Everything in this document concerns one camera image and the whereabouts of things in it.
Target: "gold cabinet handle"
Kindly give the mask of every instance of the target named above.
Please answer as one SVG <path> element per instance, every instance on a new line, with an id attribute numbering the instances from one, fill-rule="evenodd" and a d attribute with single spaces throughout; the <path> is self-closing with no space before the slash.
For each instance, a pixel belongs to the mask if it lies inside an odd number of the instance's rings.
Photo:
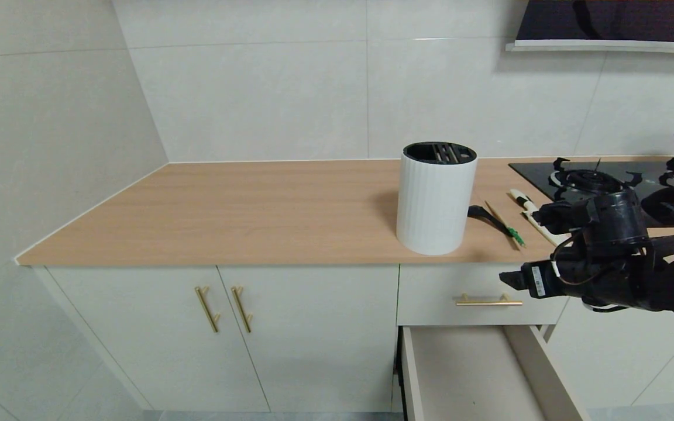
<path id="1" fill-rule="evenodd" d="M 199 299 L 199 303 L 201 304 L 201 308 L 204 310 L 204 314 L 207 315 L 207 319 L 209 320 L 209 325 L 212 326 L 212 330 L 215 333 L 218 333 L 219 330 L 217 330 L 217 320 L 220 318 L 220 314 L 217 313 L 216 315 L 212 315 L 209 312 L 209 307 L 207 307 L 207 302 L 204 300 L 204 295 L 209 291 L 209 287 L 206 286 L 204 288 L 199 288 L 195 287 L 194 291 L 197 293 L 197 298 Z"/>
<path id="2" fill-rule="evenodd" d="M 238 306 L 238 312 L 241 314 L 241 318 L 243 318 L 243 327 L 246 328 L 247 333 L 251 333 L 251 319 L 254 316 L 247 315 L 246 311 L 243 310 L 243 304 L 241 304 L 241 297 L 240 297 L 240 295 L 243 294 L 243 287 L 235 286 L 231 288 L 231 291 L 233 291 L 233 298 L 236 299 L 236 306 Z"/>
<path id="3" fill-rule="evenodd" d="M 522 301 L 512 301 L 508 294 L 501 294 L 498 301 L 472 301 L 467 294 L 462 294 L 461 301 L 457 301 L 457 306 L 521 306 Z"/>

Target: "drawer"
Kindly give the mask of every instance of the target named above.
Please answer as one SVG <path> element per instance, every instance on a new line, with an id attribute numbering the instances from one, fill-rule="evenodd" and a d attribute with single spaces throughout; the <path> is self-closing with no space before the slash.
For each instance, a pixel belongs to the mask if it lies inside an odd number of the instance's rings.
<path id="1" fill-rule="evenodd" d="M 536 299 L 498 280 L 499 272 L 519 264 L 403 264 L 399 272 L 397 323 L 400 326 L 554 325 L 566 296 Z M 521 306 L 457 306 L 469 301 L 497 302 L 506 294 Z"/>
<path id="2" fill-rule="evenodd" d="M 401 388 L 408 421 L 581 421 L 532 326 L 403 327 Z"/>

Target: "gas stove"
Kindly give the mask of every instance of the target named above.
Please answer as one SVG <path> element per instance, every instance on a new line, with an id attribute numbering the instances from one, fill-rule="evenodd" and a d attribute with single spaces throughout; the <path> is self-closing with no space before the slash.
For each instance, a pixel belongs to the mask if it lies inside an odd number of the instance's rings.
<path id="1" fill-rule="evenodd" d="M 596 195 L 633 189 L 648 227 L 674 227 L 674 158 L 667 161 L 513 163 L 554 202 L 578 202 Z"/>

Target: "robotic arm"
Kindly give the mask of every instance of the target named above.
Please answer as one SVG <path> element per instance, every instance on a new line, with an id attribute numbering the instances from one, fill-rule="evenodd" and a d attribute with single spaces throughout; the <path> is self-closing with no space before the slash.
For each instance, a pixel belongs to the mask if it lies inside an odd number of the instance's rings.
<path id="1" fill-rule="evenodd" d="M 572 236 L 549 260 L 502 272 L 506 285 L 533 298 L 577 296 L 595 312 L 674 312 L 674 235 L 648 236 L 633 190 L 549 203 L 532 216 L 553 234 Z"/>

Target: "cable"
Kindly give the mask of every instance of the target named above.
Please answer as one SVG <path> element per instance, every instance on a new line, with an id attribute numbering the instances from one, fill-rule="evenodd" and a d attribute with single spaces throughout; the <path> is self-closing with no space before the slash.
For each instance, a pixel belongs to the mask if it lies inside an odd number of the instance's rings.
<path id="1" fill-rule="evenodd" d="M 597 307 L 592 307 L 592 311 L 595 313 L 613 313 L 613 312 L 619 312 L 621 310 L 628 309 L 628 307 L 623 307 L 623 306 L 615 306 L 615 307 L 610 307 L 609 309 L 599 309 Z"/>
<path id="2" fill-rule="evenodd" d="M 563 250 L 563 248 L 566 245 L 568 245 L 570 243 L 573 243 L 575 240 L 577 240 L 578 237 L 580 237 L 582 235 L 583 235 L 582 231 L 579 231 L 576 234 L 573 234 L 569 239 L 560 243 L 556 247 L 556 250 L 553 251 L 553 255 L 551 256 L 551 266 L 553 267 L 553 272 L 555 272 L 556 277 L 558 277 L 558 279 L 561 280 L 561 282 L 563 282 L 565 284 L 569 284 L 569 285 L 585 284 L 585 283 L 591 281 L 592 279 L 594 279 L 596 277 L 599 277 L 599 275 L 602 275 L 602 273 L 604 272 L 604 270 L 600 270 L 599 272 L 597 272 L 597 274 L 594 274 L 591 277 L 588 277 L 587 279 L 584 279 L 583 281 L 580 281 L 580 282 L 570 282 L 570 281 L 567 281 L 567 280 L 563 279 L 563 277 L 561 277 L 561 271 L 558 269 L 558 262 L 556 261 L 556 258 L 558 257 L 558 253 L 560 253 L 560 251 Z"/>

